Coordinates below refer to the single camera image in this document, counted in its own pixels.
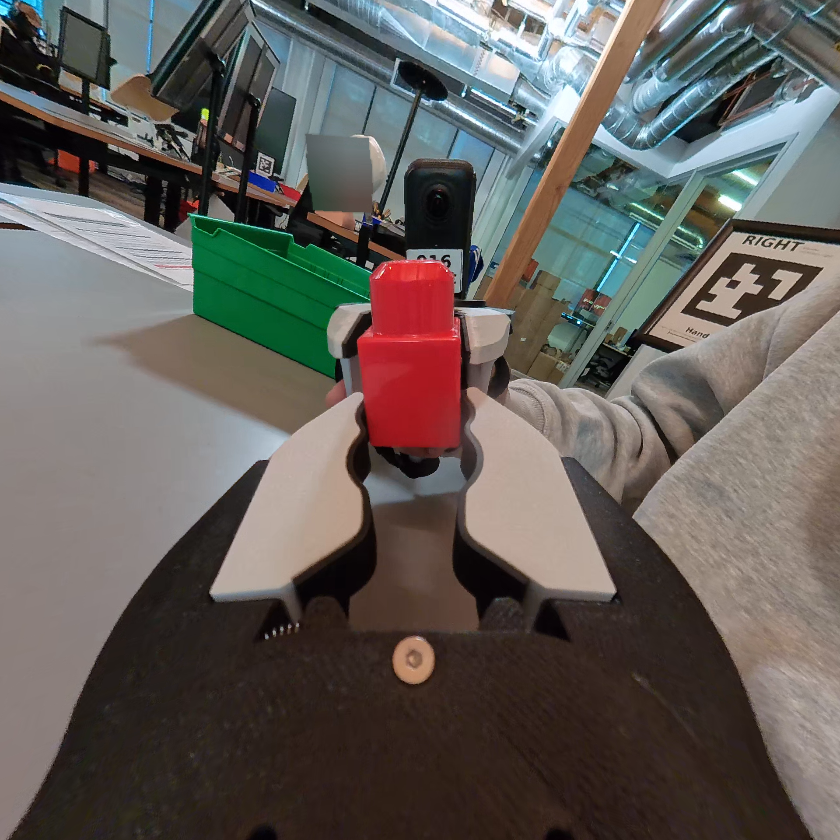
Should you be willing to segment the grey desk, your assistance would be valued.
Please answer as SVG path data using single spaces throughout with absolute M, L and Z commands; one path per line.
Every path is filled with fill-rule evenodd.
M 327 377 L 193 314 L 192 293 L 2 230 L 1 833 L 121 613 Z

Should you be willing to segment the framed marker poster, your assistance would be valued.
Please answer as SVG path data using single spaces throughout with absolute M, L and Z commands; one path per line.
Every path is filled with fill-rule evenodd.
M 664 352 L 775 308 L 838 272 L 839 232 L 731 219 L 638 331 Z

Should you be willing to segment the wooden workbench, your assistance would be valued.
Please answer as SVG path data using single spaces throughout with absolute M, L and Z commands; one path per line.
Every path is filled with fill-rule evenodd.
M 55 129 L 74 137 L 70 152 L 90 160 L 106 162 L 118 168 L 134 168 L 141 173 L 151 169 L 152 176 L 168 182 L 182 182 L 199 186 L 202 180 L 200 165 L 175 154 L 155 149 L 151 143 L 139 139 L 127 128 L 81 113 L 63 104 L 43 98 L 31 91 L 1 83 L 2 103 L 41 120 Z

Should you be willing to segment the large tilted black monitor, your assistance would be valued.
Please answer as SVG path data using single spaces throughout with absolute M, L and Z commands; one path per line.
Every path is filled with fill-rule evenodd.
M 202 1 L 150 73 L 151 96 L 184 111 L 253 22 L 250 1 Z

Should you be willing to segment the person's right hand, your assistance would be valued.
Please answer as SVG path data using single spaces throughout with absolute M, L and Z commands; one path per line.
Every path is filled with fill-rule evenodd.
M 335 406 L 347 396 L 345 383 L 338 381 L 333 384 L 332 389 L 325 397 L 325 405 L 327 409 Z M 405 455 L 411 459 L 434 459 L 434 458 L 459 458 L 461 456 L 461 447 L 455 448 L 395 448 L 394 451 L 400 455 Z

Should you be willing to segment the wooden curved panel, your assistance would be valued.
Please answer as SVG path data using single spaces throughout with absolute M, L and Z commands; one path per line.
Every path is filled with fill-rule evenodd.
M 167 123 L 179 112 L 152 94 L 150 77 L 133 74 L 110 90 L 111 102 L 142 114 L 153 123 Z

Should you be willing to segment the person's grey sweatshirt torso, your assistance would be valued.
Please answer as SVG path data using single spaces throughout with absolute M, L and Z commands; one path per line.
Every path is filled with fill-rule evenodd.
M 834 400 L 766 382 L 636 514 L 726 642 L 814 838 L 839 822 L 837 433 Z

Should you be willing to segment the black pole stand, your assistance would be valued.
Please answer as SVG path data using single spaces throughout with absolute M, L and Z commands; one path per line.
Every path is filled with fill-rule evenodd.
M 379 208 L 381 211 L 386 209 L 387 200 L 390 197 L 394 181 L 396 179 L 397 169 L 402 160 L 408 138 L 413 128 L 416 119 L 417 111 L 421 105 L 422 100 L 426 99 L 430 102 L 441 102 L 446 100 L 448 91 L 444 82 L 438 78 L 431 70 L 422 65 L 412 61 L 403 61 L 397 69 L 397 76 L 413 91 L 413 99 L 411 107 L 405 121 L 402 134 L 396 146 L 394 159 L 390 170 L 388 171 L 385 184 L 383 187 L 381 201 Z

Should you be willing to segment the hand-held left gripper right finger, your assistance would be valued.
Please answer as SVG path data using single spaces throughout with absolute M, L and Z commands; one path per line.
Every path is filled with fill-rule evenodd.
M 453 568 L 479 619 L 498 599 L 535 625 L 549 601 L 609 603 L 616 585 L 551 442 L 475 387 L 465 425 Z

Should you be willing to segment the small black monitor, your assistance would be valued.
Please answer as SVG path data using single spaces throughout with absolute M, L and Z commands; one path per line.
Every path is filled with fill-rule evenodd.
M 62 69 L 104 90 L 111 88 L 111 39 L 108 30 L 63 6 L 59 16 L 58 56 Z

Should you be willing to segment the printed paper sheet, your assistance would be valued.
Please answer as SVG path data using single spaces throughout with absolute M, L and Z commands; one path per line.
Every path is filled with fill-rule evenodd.
M 133 217 L 108 208 L 48 198 L 1 194 L 3 222 L 16 222 L 52 238 L 192 291 L 193 250 Z

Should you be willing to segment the stack of cardboard boxes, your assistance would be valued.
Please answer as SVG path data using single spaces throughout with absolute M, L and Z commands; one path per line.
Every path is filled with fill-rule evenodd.
M 609 291 L 538 270 L 514 308 L 505 351 L 511 373 L 560 385 L 613 302 Z

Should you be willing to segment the person's right forearm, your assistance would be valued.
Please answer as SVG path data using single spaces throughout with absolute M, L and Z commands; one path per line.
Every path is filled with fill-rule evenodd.
M 657 358 L 628 395 L 520 379 L 502 405 L 576 459 L 627 510 L 705 436 L 727 458 L 792 446 L 806 422 L 838 421 L 838 277 Z

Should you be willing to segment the silver ventilation duct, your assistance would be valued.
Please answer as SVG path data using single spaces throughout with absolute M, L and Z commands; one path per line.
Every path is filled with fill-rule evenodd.
M 602 121 L 629 149 L 657 148 L 692 123 L 702 137 L 818 88 L 838 92 L 838 1 L 661 5 Z M 557 2 L 534 45 L 502 28 L 492 44 L 519 69 L 520 89 L 581 95 L 624 6 Z

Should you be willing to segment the green storage bin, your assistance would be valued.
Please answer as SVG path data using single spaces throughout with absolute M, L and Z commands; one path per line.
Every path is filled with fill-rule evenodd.
M 333 376 L 329 321 L 338 306 L 369 301 L 371 273 L 279 230 L 197 214 L 190 221 L 194 314 Z

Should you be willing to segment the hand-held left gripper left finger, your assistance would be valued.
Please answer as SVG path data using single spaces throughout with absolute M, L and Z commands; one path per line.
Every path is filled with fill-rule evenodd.
M 280 601 L 293 622 L 320 594 L 348 601 L 372 576 L 358 558 L 372 535 L 363 396 L 353 393 L 289 436 L 269 458 L 209 595 Z

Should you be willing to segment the red toy block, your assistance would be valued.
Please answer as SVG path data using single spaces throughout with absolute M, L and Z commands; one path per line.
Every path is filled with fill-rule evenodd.
M 358 340 L 373 446 L 446 450 L 460 441 L 460 323 L 441 262 L 384 263 L 371 276 L 371 326 Z

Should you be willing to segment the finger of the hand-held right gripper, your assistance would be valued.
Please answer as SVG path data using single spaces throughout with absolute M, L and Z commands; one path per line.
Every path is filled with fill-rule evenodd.
M 349 303 L 336 308 L 327 328 L 328 350 L 335 359 L 335 378 L 346 396 L 361 392 L 359 340 L 372 326 L 371 304 Z
M 505 352 L 511 336 L 508 310 L 460 308 L 461 386 L 475 387 L 493 398 L 507 390 L 510 367 Z

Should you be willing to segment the wooden post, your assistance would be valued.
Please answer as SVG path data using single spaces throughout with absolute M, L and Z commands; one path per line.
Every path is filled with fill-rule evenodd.
M 613 103 L 618 89 L 646 38 L 657 22 L 664 2 L 626 2 L 601 58 L 593 69 L 563 131 L 550 162 L 523 213 L 520 224 L 488 286 L 489 307 L 508 308 L 513 291 L 550 225 L 574 174 L 588 151 L 595 132 Z

